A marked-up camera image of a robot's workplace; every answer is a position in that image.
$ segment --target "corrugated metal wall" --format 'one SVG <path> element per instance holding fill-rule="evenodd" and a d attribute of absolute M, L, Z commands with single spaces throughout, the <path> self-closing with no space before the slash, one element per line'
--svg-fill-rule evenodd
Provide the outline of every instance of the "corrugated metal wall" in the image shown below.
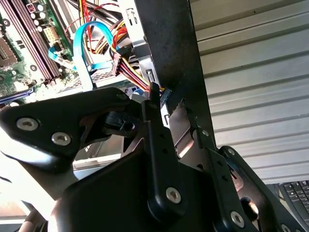
<path fill-rule="evenodd" d="M 309 0 L 197 0 L 218 146 L 265 183 L 309 179 Z"/>

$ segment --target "green circuit board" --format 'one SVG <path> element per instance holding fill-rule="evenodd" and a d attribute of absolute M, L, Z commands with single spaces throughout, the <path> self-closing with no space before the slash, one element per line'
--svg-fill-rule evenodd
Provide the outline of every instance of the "green circuit board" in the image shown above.
<path fill-rule="evenodd" d="M 65 56 L 66 59 L 72 60 L 72 52 L 69 44 L 67 43 L 67 38 L 62 33 L 60 26 L 54 17 L 48 3 L 45 0 L 22 0 L 24 6 L 27 4 L 45 4 L 46 9 L 44 12 L 48 15 L 45 22 L 49 27 L 55 29 L 58 35 L 58 41 L 62 47 L 60 56 Z M 40 72 L 37 72 L 37 67 L 35 63 L 35 58 L 29 53 L 28 47 L 25 45 L 16 44 L 16 42 L 21 41 L 20 37 L 17 35 L 18 32 L 14 27 L 6 27 L 6 22 L 10 16 L 6 13 L 5 9 L 1 7 L 0 2 L 0 99 L 6 96 L 12 96 L 18 94 L 21 91 L 26 91 L 29 88 L 34 88 L 35 93 L 28 97 L 28 101 L 39 101 L 54 97 L 54 95 L 61 91 L 66 85 L 71 83 L 77 74 L 68 69 L 64 69 L 63 72 L 57 78 L 53 79 L 51 84 L 47 83 Z M 47 47 L 52 44 L 44 34 L 40 33 L 43 39 L 46 41 Z"/>

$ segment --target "screw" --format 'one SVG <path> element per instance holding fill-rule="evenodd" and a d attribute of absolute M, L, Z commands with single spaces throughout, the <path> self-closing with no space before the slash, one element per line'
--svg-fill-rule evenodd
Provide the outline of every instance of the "screw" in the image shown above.
<path fill-rule="evenodd" d="M 39 123 L 30 117 L 23 117 L 16 122 L 19 129 L 23 131 L 34 131 L 39 127 Z"/>
<path fill-rule="evenodd" d="M 232 156 L 235 155 L 235 152 L 234 152 L 231 148 L 228 149 L 228 152 L 229 152 Z"/>
<path fill-rule="evenodd" d="M 291 230 L 284 224 L 281 224 L 281 228 L 283 229 L 284 232 L 291 232 Z"/>
<path fill-rule="evenodd" d="M 241 217 L 241 215 L 239 213 L 237 213 L 236 211 L 232 211 L 231 212 L 231 218 L 232 221 L 240 228 L 244 228 L 245 227 L 245 222 L 243 220 L 243 218 Z"/>
<path fill-rule="evenodd" d="M 208 132 L 205 131 L 205 130 L 203 130 L 202 133 L 203 133 L 204 135 L 206 135 L 206 136 L 209 136 Z"/>
<path fill-rule="evenodd" d="M 178 190 L 173 187 L 168 187 L 166 189 L 166 197 L 175 204 L 179 204 L 182 200 L 182 197 Z"/>
<path fill-rule="evenodd" d="M 71 137 L 63 132 L 57 132 L 52 135 L 52 141 L 59 146 L 67 146 L 71 143 Z"/>
<path fill-rule="evenodd" d="M 117 94 L 117 97 L 119 97 L 119 98 L 122 99 L 122 100 L 127 99 L 127 96 L 126 96 L 125 94 L 120 94 L 120 93 L 118 93 L 118 94 Z"/>

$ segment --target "keyboard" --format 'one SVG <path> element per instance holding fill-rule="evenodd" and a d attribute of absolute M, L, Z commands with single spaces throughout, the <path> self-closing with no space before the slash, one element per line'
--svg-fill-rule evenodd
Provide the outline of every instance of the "keyboard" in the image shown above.
<path fill-rule="evenodd" d="M 309 232 L 309 181 L 279 184 L 279 189 L 298 222 Z"/>

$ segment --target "black metal arm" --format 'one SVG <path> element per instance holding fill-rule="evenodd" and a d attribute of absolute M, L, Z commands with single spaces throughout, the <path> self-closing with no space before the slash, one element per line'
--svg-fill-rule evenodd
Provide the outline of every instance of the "black metal arm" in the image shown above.
<path fill-rule="evenodd" d="M 120 160 L 71 185 L 59 198 L 50 231 L 273 232 L 282 224 L 303 231 L 235 150 L 215 147 L 184 102 L 172 117 L 188 126 L 185 133 L 163 126 L 157 84 L 141 104 L 118 89 L 99 89 L 1 112 L 8 142 L 1 151 L 59 173 L 88 144 L 111 134 L 125 137 Z M 23 118 L 33 121 L 21 123 Z M 175 147 L 187 148 L 182 159 Z M 248 207 L 252 203 L 258 213 Z"/>

